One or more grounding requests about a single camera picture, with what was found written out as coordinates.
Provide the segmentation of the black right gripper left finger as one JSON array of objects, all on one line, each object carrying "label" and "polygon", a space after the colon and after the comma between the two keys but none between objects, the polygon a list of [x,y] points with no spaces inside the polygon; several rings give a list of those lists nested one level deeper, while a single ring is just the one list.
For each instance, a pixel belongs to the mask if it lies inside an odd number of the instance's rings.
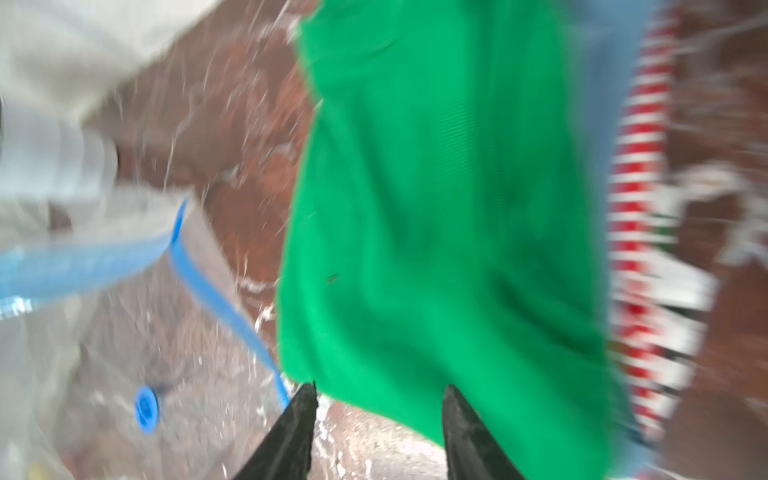
[{"label": "black right gripper left finger", "polygon": [[234,480],[305,480],[312,463],[318,395],[302,384]]}]

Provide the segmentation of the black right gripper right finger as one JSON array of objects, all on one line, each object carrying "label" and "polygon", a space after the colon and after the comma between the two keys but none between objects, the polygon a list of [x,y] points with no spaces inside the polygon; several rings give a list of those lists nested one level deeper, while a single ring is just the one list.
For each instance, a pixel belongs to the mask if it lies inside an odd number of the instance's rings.
[{"label": "black right gripper right finger", "polygon": [[442,401],[448,480],[524,480],[477,412],[454,385]]}]

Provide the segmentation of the clear vacuum bag blue zipper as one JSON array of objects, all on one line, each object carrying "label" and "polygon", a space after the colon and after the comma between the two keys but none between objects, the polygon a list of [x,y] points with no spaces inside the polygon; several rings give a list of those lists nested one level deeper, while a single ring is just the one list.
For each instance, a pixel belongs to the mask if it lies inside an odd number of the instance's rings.
[{"label": "clear vacuum bag blue zipper", "polygon": [[232,479],[275,366],[185,190],[1,205],[1,475]]}]

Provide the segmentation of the solid green garment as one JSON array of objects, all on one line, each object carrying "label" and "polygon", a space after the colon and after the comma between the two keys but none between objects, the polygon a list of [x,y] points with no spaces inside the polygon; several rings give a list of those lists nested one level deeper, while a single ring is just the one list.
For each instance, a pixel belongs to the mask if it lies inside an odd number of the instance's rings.
[{"label": "solid green garment", "polygon": [[602,479],[615,412],[573,36],[553,1],[323,1],[277,288],[285,374],[442,436],[458,387],[530,479]]}]

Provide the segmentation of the black striped garment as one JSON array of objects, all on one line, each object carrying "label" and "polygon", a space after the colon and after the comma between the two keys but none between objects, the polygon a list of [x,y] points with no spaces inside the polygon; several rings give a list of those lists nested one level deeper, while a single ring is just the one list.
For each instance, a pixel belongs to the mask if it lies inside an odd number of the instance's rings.
[{"label": "black striped garment", "polygon": [[656,338],[661,349],[658,381],[672,392],[682,391],[691,382],[707,331],[705,316],[717,287],[712,274],[678,256],[678,229],[686,205],[681,189],[662,184],[652,194],[649,218],[651,300],[657,307],[660,328]]}]

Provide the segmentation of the red striped garment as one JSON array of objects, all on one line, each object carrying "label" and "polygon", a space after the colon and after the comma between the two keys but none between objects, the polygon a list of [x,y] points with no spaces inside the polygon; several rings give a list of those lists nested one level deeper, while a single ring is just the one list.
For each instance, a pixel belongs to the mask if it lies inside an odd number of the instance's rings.
[{"label": "red striped garment", "polygon": [[633,419],[649,442],[662,433],[656,384],[659,309],[652,298],[652,197],[662,163],[677,24],[674,4],[661,1],[644,25],[609,172],[613,347]]}]

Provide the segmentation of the light blue tank top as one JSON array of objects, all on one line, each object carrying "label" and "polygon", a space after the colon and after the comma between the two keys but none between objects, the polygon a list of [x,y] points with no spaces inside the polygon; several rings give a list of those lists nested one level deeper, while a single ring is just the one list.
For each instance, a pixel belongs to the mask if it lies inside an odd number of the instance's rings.
[{"label": "light blue tank top", "polygon": [[572,125],[585,156],[591,244],[595,250],[598,330],[613,339],[617,307],[610,297],[608,187],[610,168],[629,95],[633,69],[657,1],[560,1],[569,57],[575,111]]}]

